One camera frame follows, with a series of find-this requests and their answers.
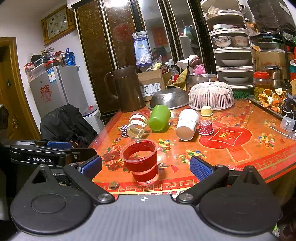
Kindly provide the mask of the red clear plastic cup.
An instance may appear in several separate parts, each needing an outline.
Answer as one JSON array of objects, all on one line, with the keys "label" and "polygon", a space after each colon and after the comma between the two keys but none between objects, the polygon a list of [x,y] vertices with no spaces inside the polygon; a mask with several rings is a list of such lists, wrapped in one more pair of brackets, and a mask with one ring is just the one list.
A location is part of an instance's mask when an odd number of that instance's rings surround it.
[{"label": "red clear plastic cup", "polygon": [[120,158],[138,184],[151,185],[158,180],[158,154],[154,141],[141,139],[131,142],[120,151]]}]

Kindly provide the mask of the white paper cup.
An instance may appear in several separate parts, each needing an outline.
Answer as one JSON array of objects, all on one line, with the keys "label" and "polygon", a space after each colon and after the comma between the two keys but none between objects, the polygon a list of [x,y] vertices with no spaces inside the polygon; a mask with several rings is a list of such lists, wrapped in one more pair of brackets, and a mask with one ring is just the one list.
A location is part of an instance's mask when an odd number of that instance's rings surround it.
[{"label": "white paper cup", "polygon": [[193,109],[184,109],[179,114],[176,128],[176,135],[182,141],[189,141],[193,138],[200,122],[200,115]]}]

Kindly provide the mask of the yellow small cup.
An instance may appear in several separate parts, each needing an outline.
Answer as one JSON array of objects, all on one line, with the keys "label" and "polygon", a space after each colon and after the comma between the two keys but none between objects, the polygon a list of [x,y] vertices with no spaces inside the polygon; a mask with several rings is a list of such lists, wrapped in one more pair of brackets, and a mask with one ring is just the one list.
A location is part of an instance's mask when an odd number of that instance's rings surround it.
[{"label": "yellow small cup", "polygon": [[212,114],[213,112],[210,106],[206,105],[201,108],[201,116],[208,117],[208,116],[211,116]]}]

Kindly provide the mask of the green plastic cup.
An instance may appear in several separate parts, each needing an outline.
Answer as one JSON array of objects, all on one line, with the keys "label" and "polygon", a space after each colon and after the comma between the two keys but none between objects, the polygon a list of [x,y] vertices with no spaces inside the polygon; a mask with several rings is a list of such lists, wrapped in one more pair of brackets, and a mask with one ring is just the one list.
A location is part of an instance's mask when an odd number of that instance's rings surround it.
[{"label": "green plastic cup", "polygon": [[153,131],[161,131],[171,117],[171,111],[165,105],[156,105],[151,112],[148,124]]}]

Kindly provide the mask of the black garbage bag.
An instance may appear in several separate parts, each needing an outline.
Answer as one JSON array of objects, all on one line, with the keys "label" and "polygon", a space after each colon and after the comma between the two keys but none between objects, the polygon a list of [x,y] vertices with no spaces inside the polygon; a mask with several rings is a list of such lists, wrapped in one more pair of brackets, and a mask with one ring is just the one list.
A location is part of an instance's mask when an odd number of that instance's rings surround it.
[{"label": "black garbage bag", "polygon": [[97,137],[95,129],[83,118],[79,109],[66,104],[42,117],[40,132],[43,139],[73,142],[86,148]]}]

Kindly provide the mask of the small coin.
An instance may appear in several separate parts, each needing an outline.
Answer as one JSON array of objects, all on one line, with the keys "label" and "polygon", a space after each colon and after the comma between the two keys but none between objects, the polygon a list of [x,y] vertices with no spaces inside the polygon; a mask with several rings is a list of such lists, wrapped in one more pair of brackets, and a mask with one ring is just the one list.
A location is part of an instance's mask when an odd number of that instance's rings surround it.
[{"label": "small coin", "polygon": [[116,190],[119,187],[119,183],[117,181],[110,182],[109,188],[111,190]]}]

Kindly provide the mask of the white box on floor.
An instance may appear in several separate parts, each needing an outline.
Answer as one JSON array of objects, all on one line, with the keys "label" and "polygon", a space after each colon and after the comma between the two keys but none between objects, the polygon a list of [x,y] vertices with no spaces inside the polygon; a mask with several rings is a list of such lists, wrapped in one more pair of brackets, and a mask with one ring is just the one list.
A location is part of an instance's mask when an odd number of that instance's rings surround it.
[{"label": "white box on floor", "polygon": [[97,105],[89,106],[85,109],[85,111],[83,111],[82,115],[98,134],[105,127],[103,121],[101,120],[101,115]]}]

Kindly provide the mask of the red polka dot cupcake liner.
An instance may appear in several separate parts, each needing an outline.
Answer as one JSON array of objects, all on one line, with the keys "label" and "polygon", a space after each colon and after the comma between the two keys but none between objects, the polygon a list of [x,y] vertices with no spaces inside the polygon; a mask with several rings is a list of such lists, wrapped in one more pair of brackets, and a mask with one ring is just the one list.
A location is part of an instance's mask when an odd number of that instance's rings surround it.
[{"label": "red polka dot cupcake liner", "polygon": [[209,120],[200,121],[198,133],[203,136],[211,135],[212,133],[214,133],[212,123]]}]

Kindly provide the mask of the purple cupcake liner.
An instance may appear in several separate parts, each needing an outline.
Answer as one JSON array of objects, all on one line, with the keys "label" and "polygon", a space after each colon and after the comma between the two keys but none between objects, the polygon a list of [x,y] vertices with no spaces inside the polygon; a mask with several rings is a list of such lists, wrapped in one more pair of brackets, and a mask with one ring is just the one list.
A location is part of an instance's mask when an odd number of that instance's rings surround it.
[{"label": "purple cupcake liner", "polygon": [[121,136],[122,137],[128,137],[128,125],[123,125],[121,127]]}]

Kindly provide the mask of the grey small fridge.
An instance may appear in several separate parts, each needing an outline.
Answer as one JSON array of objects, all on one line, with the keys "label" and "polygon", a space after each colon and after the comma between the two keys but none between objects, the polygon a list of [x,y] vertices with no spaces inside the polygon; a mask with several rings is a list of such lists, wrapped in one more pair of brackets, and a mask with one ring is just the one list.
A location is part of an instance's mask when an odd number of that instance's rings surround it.
[{"label": "grey small fridge", "polygon": [[54,66],[30,82],[40,117],[70,104],[84,111],[88,107],[77,66]]}]

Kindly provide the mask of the clear glass jar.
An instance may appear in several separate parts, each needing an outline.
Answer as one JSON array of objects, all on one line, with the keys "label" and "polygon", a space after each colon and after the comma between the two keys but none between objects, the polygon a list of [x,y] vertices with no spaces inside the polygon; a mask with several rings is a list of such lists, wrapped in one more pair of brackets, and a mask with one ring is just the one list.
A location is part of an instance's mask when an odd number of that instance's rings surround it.
[{"label": "clear glass jar", "polygon": [[128,120],[127,134],[132,138],[142,138],[148,125],[148,117],[144,113],[134,112]]}]

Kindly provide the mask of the brown plastic pitcher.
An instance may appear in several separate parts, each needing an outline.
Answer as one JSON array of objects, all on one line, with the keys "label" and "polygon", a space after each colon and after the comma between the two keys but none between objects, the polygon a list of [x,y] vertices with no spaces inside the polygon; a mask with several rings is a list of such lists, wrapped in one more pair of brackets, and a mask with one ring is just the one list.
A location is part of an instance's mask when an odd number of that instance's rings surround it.
[{"label": "brown plastic pitcher", "polygon": [[[116,94],[113,94],[109,88],[109,78],[112,78]],[[112,99],[118,100],[120,110],[123,113],[145,107],[135,66],[124,66],[107,73],[104,77],[104,83],[108,95]]]}]

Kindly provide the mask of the white mesh food cover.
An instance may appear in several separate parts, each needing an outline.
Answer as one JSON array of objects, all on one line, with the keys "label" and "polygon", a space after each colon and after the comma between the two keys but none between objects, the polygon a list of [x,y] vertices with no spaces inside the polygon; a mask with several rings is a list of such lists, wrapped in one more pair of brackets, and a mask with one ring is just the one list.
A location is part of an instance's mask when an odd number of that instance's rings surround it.
[{"label": "white mesh food cover", "polygon": [[224,82],[204,82],[194,85],[189,92],[189,106],[201,110],[210,106],[212,110],[223,110],[234,105],[233,91]]}]

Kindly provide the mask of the steel colander bowl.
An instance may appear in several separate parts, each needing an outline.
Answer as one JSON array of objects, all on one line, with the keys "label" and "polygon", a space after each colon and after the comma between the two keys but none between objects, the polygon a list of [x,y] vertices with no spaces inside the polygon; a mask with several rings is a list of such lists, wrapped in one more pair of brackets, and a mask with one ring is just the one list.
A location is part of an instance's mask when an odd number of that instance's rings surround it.
[{"label": "steel colander bowl", "polygon": [[153,109],[156,105],[164,105],[169,110],[181,108],[189,104],[189,95],[180,88],[169,88],[156,92],[148,105]]}]

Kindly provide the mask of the blue water bottle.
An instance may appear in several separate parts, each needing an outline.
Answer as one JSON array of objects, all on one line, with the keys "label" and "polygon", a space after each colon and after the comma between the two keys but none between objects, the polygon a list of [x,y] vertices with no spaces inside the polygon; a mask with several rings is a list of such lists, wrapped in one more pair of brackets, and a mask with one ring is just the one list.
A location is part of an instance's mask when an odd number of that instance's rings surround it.
[{"label": "blue water bottle", "polygon": [[69,48],[66,48],[65,64],[68,66],[75,66],[76,65],[75,55],[73,52],[70,51]]}]

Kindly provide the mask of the steel pot with cloth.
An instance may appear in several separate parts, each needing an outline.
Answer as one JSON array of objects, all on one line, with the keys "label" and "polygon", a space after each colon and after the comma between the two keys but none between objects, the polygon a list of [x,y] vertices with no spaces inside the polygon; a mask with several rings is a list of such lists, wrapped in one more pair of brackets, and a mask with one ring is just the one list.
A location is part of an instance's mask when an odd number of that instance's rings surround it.
[{"label": "steel pot with cloth", "polygon": [[188,75],[186,78],[186,92],[189,93],[191,88],[200,83],[218,81],[217,75],[215,74],[201,74],[201,75]]}]

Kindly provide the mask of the dried orange peels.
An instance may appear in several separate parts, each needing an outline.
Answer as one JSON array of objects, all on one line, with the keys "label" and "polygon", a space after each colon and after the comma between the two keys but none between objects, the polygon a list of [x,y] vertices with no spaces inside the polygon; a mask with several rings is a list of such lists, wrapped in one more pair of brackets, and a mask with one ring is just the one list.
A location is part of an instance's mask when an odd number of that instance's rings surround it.
[{"label": "dried orange peels", "polygon": [[277,113],[281,113],[284,100],[287,99],[286,93],[281,88],[276,89],[274,92],[266,88],[259,93],[259,102],[264,108],[270,108]]}]

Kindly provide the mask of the cardboard box with label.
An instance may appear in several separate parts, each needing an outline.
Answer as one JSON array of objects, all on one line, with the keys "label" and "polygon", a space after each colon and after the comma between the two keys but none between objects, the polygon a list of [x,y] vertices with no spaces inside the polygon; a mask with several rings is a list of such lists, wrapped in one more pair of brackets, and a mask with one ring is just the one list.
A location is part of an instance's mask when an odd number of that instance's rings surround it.
[{"label": "cardboard box with label", "polygon": [[137,76],[144,101],[150,101],[156,92],[165,90],[161,69],[138,73]]}]

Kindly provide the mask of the red label drink bottle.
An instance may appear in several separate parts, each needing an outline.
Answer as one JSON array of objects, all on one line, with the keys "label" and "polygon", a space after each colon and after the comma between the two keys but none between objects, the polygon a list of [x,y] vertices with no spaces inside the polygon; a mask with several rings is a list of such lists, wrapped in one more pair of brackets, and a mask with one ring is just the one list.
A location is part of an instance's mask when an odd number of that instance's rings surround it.
[{"label": "red label drink bottle", "polygon": [[179,77],[180,73],[178,72],[176,65],[171,66],[171,82],[175,83]]}]

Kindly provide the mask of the pickle jar red lid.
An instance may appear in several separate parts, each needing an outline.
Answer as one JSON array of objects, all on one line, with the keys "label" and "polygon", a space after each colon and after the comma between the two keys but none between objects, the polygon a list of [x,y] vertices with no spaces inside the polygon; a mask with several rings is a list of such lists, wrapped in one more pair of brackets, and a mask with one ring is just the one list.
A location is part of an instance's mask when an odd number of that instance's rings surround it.
[{"label": "pickle jar red lid", "polygon": [[254,99],[259,101],[259,95],[263,94],[265,89],[270,88],[269,74],[263,71],[256,71],[253,74]]}]

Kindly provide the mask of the blue white snack bag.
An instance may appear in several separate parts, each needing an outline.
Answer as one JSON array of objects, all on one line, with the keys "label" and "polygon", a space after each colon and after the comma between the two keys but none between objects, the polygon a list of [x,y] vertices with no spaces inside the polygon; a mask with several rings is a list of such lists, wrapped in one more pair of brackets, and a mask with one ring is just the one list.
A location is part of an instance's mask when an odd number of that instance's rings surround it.
[{"label": "blue white snack bag", "polygon": [[152,55],[149,48],[146,31],[132,33],[135,61],[138,68],[152,64]]}]

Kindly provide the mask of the floral porcelain bowl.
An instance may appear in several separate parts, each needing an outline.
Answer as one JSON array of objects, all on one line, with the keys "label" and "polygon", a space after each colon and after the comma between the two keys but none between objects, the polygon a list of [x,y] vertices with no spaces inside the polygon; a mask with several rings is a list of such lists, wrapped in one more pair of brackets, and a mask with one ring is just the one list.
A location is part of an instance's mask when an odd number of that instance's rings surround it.
[{"label": "floral porcelain bowl", "polygon": [[219,48],[229,47],[232,43],[231,36],[217,36],[212,38],[213,43]]}]

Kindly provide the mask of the white tiered dish rack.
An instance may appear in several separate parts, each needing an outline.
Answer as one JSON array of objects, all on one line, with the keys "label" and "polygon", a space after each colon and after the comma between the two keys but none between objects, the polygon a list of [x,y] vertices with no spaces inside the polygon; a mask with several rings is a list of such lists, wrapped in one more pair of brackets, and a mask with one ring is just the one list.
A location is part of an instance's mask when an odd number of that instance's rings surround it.
[{"label": "white tiered dish rack", "polygon": [[[239,1],[203,0],[200,7],[213,47],[218,81],[232,89],[254,87],[251,42]],[[212,41],[217,36],[231,36],[231,45],[217,47]]]}]

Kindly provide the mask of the dark wooden wardrobe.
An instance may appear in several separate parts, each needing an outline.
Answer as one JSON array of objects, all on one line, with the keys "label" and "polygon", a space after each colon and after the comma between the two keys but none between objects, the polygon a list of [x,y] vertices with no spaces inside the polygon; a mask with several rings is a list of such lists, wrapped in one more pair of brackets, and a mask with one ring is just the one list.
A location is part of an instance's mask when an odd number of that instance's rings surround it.
[{"label": "dark wooden wardrobe", "polygon": [[138,72],[158,60],[200,57],[215,73],[212,44],[200,1],[69,1],[94,96],[103,118],[119,110],[107,73],[124,66]]}]

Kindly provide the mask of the black covered appliance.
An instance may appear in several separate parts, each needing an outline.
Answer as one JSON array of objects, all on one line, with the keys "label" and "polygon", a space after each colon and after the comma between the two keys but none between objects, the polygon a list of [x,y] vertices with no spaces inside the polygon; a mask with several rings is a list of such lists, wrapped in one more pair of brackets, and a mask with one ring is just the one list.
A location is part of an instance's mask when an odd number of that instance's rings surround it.
[{"label": "black covered appliance", "polygon": [[284,1],[247,1],[260,33],[280,33],[280,30],[295,36],[295,23]]}]

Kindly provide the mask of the clear adhesive wall hook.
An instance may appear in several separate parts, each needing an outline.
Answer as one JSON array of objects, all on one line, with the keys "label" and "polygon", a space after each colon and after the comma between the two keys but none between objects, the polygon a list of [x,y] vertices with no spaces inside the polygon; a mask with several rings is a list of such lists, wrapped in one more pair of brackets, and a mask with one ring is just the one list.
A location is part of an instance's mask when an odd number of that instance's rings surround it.
[{"label": "clear adhesive wall hook", "polygon": [[291,133],[293,131],[293,128],[295,126],[295,120],[292,118],[289,118],[287,116],[284,116],[282,118],[280,128],[285,130],[288,133]]}]

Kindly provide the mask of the wall clock wooden frame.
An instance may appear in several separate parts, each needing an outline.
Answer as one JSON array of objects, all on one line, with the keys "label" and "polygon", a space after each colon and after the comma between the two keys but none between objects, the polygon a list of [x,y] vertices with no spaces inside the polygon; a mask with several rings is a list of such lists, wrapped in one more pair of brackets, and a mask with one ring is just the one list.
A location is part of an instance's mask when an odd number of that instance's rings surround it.
[{"label": "wall clock wooden frame", "polygon": [[45,46],[52,44],[76,29],[74,12],[67,8],[66,5],[43,18],[41,24]]}]

